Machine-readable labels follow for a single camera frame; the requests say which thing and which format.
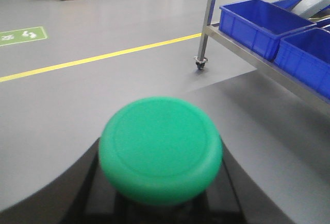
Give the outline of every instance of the yellow floor line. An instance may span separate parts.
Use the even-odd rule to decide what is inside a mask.
[[[31,70],[31,71],[25,71],[25,72],[21,72],[21,73],[9,75],[9,76],[0,77],[0,82],[15,80],[15,79],[19,79],[19,78],[23,78],[23,77],[27,77],[27,76],[32,76],[32,75],[36,75],[36,74],[40,74],[40,73],[59,70],[61,68],[71,67],[71,66],[75,66],[75,65],[84,64],[84,63],[90,63],[90,62],[94,62],[94,61],[98,61],[98,60],[102,60],[102,59],[106,59],[106,58],[111,58],[111,57],[115,57],[115,56],[119,56],[119,55],[123,55],[123,54],[127,54],[127,53],[134,53],[136,51],[146,50],[146,49],[150,49],[150,48],[154,48],[154,47],[162,46],[162,45],[173,44],[173,43],[184,41],[184,40],[198,38],[200,36],[201,36],[200,33],[196,33],[194,35],[184,36],[184,37],[173,39],[173,40],[166,40],[166,41],[162,41],[162,42],[158,42],[158,43],[154,43],[154,44],[138,46],[138,47],[126,49],[126,50],[120,50],[120,51],[116,51],[114,53],[108,53],[108,54],[103,54],[103,55],[99,55],[99,56],[95,56],[95,57],[91,57],[91,58],[85,58],[85,59],[80,59],[80,60],[76,60],[76,61],[72,61],[72,62],[56,64],[56,65],[52,65],[52,66],[48,66],[48,67],[44,67],[44,68],[37,68],[37,69]]]

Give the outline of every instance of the metal cart leg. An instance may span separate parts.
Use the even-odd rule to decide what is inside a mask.
[[[205,66],[205,63],[207,62],[207,58],[205,58],[205,50],[206,50],[208,35],[205,34],[205,28],[206,28],[206,26],[211,24],[215,3],[216,3],[216,0],[207,0],[207,6],[206,6],[205,17],[204,17],[204,22],[203,22],[203,30],[202,30],[202,36],[201,36],[198,56],[194,57],[197,68],[199,70],[202,70]]]

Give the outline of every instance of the metal shelf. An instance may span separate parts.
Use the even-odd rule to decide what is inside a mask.
[[[234,54],[256,67],[260,72],[267,75],[267,77],[276,81],[287,90],[300,97],[306,103],[316,107],[321,112],[330,116],[330,100],[315,92],[305,84],[298,81],[296,78],[287,74],[275,64],[267,61],[261,56],[257,55],[247,47],[238,43],[231,37],[219,31],[218,25],[210,25],[205,28],[205,34],[222,44]]]
[[[290,76],[273,63],[267,61],[231,37],[220,32],[218,25],[211,25],[215,1],[216,0],[208,0],[207,2],[199,52],[198,56],[195,58],[197,65],[202,65],[204,67],[205,62],[207,62],[207,59],[205,58],[205,50],[208,37],[211,37],[246,62],[256,67],[269,78],[276,81],[287,90],[304,100],[306,103],[330,117],[329,99],[321,96],[315,90],[301,83],[296,78]]]

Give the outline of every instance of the green floor sign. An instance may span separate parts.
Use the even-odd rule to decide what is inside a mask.
[[[47,39],[43,27],[0,32],[0,46]]]

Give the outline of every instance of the blue bin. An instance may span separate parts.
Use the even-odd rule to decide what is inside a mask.
[[[322,28],[330,32],[330,25],[324,26]]]
[[[291,10],[300,1],[301,0],[282,0],[282,1],[274,2],[273,4],[280,8]],[[330,24],[330,18],[324,18],[316,22],[317,27],[324,27],[328,24]]]
[[[330,32],[321,28],[281,39],[274,63],[330,98]]]
[[[279,41],[315,26],[315,23],[262,0],[250,0],[220,7],[219,30],[271,61]]]
[[[283,9],[291,9],[300,1],[301,0],[281,0],[281,1],[276,1],[273,4]]]

